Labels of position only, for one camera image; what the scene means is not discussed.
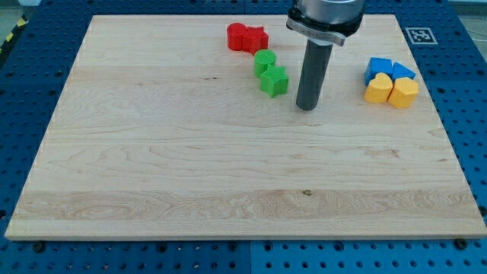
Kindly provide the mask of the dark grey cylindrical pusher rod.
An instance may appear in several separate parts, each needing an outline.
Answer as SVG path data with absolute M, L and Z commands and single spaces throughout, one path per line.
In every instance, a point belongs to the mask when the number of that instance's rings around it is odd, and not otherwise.
M 300 109 L 314 110 L 316 108 L 332 49 L 331 43 L 307 41 L 296 97 L 296 105 Z

